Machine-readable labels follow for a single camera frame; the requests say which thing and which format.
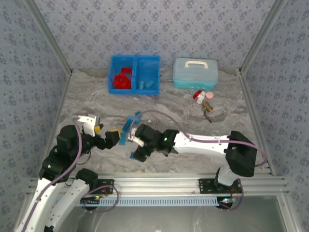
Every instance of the red cap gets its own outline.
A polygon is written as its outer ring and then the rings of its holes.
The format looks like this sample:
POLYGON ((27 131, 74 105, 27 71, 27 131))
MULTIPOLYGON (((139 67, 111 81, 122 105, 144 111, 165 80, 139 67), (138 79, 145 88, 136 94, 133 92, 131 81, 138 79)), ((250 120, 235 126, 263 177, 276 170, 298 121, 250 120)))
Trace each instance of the red cap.
POLYGON ((198 95, 200 95, 201 92, 202 92, 202 90, 197 91, 197 92, 193 95, 193 99, 197 98, 198 95))

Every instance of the gray marble table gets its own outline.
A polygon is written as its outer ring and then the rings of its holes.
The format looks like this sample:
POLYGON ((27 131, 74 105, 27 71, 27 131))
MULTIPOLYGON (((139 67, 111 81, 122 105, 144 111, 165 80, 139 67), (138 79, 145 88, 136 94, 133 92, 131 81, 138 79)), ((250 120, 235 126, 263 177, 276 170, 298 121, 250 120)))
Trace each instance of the gray marble table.
MULTIPOLYGON (((177 89, 173 86, 172 69, 161 70, 160 95, 156 96, 109 94, 107 73, 108 70, 73 71, 56 134, 63 126, 71 124, 73 117, 95 114, 101 116, 104 128, 100 134, 104 136, 107 130, 122 129, 127 117, 134 115, 136 111, 156 109, 175 118, 188 133, 216 136, 236 130, 252 142, 256 141, 236 75, 219 71, 219 82, 213 90, 214 98, 209 100, 213 106, 213 111, 209 113, 213 121, 211 124, 204 118, 201 105, 193 101, 195 90, 177 89)), ((141 123, 160 131, 176 129, 168 118, 155 113, 145 114, 141 123)), ((141 163, 129 158, 136 147, 136 144, 127 142, 125 146, 117 145, 111 150, 101 151, 94 148, 91 159, 85 165, 78 166, 75 171, 86 167, 98 173, 214 173, 220 166, 226 165, 224 159, 201 154, 170 154, 166 158, 156 152, 146 162, 141 163)), ((87 155, 81 157, 79 163, 86 159, 87 155)), ((257 162, 261 160, 262 157, 258 154, 257 162)))

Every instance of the wall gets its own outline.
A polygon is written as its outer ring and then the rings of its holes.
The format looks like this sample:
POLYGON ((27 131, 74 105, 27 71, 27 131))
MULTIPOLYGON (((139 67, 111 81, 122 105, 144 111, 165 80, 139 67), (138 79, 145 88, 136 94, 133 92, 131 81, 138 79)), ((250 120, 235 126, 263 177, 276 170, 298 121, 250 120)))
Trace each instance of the wall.
POLYGON ((290 0, 246 77, 279 175, 309 231, 309 3, 290 0))
POLYGON ((273 0, 35 0, 71 68, 111 55, 216 59, 240 67, 273 0))
POLYGON ((1 0, 0 22, 0 231, 10 232, 67 78, 22 0, 1 0))

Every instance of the white handle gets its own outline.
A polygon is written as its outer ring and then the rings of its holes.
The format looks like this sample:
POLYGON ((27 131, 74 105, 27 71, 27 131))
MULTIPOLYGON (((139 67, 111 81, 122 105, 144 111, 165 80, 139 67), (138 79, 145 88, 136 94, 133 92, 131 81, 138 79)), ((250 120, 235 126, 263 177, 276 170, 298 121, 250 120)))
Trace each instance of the white handle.
POLYGON ((202 64, 202 65, 204 65, 205 69, 208 68, 208 64, 206 62, 204 62, 204 61, 190 60, 190 61, 187 61, 184 66, 186 68, 188 68, 189 64, 202 64))

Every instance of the blue storage box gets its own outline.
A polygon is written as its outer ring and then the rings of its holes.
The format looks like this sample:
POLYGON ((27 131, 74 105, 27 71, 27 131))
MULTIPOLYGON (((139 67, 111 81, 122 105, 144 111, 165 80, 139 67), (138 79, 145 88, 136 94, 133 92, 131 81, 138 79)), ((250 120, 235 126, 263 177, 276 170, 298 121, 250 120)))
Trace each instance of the blue storage box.
POLYGON ((218 83, 218 65, 213 59, 177 58, 173 81, 176 88, 211 90, 218 83))
POLYGON ((159 56, 112 56, 108 74, 108 90, 112 94, 148 94, 160 92, 159 56), (115 89, 113 81, 122 67, 132 69, 132 89, 115 89))

